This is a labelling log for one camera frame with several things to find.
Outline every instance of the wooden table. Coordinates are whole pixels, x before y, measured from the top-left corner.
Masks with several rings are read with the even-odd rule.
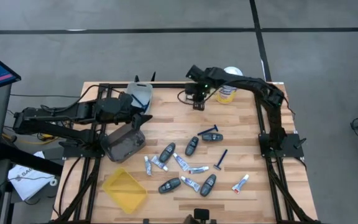
[[[98,83],[86,82],[83,92],[94,84]],[[278,83],[277,86],[285,92],[284,84]],[[90,89],[83,101],[95,99],[97,90]],[[191,106],[178,102],[177,94],[180,90],[153,89],[150,109],[153,118],[141,127],[147,139],[147,145],[142,150],[122,164],[111,162],[107,157],[102,158],[92,223],[142,223],[144,218],[149,218],[151,223],[181,223],[188,214],[193,214],[194,208],[209,209],[210,218],[217,219],[218,223],[275,223],[266,163],[260,155],[257,140],[260,129],[253,93],[238,90],[234,101],[228,105],[222,105],[212,97],[206,103],[205,111],[195,111]],[[263,112],[267,124],[266,113],[264,110]],[[282,122],[288,133],[294,132],[293,118],[285,102],[282,105]],[[188,141],[196,133],[214,124],[218,126],[219,133],[224,135],[224,140],[214,143],[200,140],[196,152],[191,157],[185,156]],[[83,129],[90,126],[76,125],[75,128]],[[110,124],[106,133],[109,134],[116,128],[118,126]],[[175,159],[171,158],[167,163],[168,172],[152,165],[152,176],[147,176],[144,156],[147,155],[151,159],[152,156],[159,155],[171,142],[176,144],[175,152],[190,166],[209,166],[210,170],[190,175],[183,172]],[[228,149],[228,152],[221,165],[222,170],[217,171],[213,165],[218,162],[225,149]],[[72,158],[65,161],[62,180],[66,178],[75,160]],[[70,204],[78,192],[83,161],[84,159],[81,159],[77,163],[69,176],[62,201],[63,208]],[[283,164],[290,193],[306,214],[317,219],[305,168],[294,159],[284,159]],[[118,167],[125,168],[148,191],[145,202],[130,215],[125,214],[101,188],[104,180]],[[213,191],[205,198],[185,184],[169,194],[161,195],[157,191],[162,183],[174,177],[184,175],[202,184],[211,174],[216,174],[217,182]],[[243,186],[240,194],[235,194],[231,187],[245,174],[249,174],[249,181]],[[278,194],[282,216],[286,218],[283,198],[280,192]],[[88,194],[83,200],[81,218],[85,218],[87,203]]]

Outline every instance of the car key fob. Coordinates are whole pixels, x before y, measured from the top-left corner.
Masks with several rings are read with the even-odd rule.
[[[205,133],[202,135],[203,141],[222,141],[223,135],[218,133]]]
[[[206,197],[214,187],[214,184],[216,182],[216,175],[211,174],[206,181],[204,182],[203,186],[201,187],[200,194],[203,197]]]
[[[196,151],[197,144],[198,144],[198,137],[196,136],[192,137],[189,144],[187,144],[185,150],[186,156],[191,156],[194,153],[194,151]]]
[[[166,163],[169,159],[169,157],[172,156],[173,152],[175,150],[175,143],[169,144],[164,151],[161,152],[159,160],[163,163]]]
[[[180,185],[180,179],[178,177],[173,178],[173,179],[166,181],[163,185],[161,185],[158,188],[158,192],[160,192],[160,194],[168,193],[171,190],[179,187],[179,185]]]

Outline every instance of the small tube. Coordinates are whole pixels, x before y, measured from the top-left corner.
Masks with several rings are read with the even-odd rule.
[[[179,166],[181,169],[183,169],[183,171],[187,171],[190,168],[189,164],[187,164],[186,161],[184,161],[180,156],[178,156],[178,154],[173,153],[173,156],[175,160],[179,163]]]
[[[157,165],[158,168],[168,171],[168,167],[163,162],[160,162],[157,156],[153,157],[152,162]]]
[[[194,180],[191,180],[190,178],[186,178],[184,176],[181,176],[180,179],[189,187],[192,187],[196,192],[200,190],[200,185],[197,184]]]
[[[149,161],[149,158],[147,156],[144,157],[144,162],[146,166],[146,174],[152,175],[152,164]]]
[[[189,169],[189,174],[200,174],[202,172],[205,172],[209,170],[209,167],[196,167],[196,168],[190,168]]]
[[[248,181],[249,175],[246,174],[238,184],[234,185],[231,189],[236,193],[240,193],[241,187]]]

